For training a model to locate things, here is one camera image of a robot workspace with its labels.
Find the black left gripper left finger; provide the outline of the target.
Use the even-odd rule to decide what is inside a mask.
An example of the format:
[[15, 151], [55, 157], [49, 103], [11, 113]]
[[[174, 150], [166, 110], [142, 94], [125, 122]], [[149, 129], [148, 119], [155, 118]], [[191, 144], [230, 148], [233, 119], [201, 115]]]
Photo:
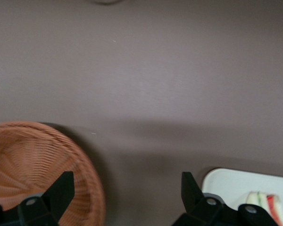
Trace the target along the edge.
[[65, 171], [42, 195], [29, 196], [9, 210], [0, 205], [0, 226], [58, 226], [74, 196], [74, 173]]

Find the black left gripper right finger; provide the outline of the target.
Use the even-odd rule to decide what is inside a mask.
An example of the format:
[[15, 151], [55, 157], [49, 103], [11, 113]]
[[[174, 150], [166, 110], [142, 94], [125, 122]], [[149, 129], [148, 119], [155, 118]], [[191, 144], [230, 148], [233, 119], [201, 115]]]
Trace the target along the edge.
[[228, 207], [217, 195], [204, 195], [192, 173], [182, 172], [181, 199], [186, 212], [173, 226], [275, 226], [276, 221], [262, 207], [241, 204]]

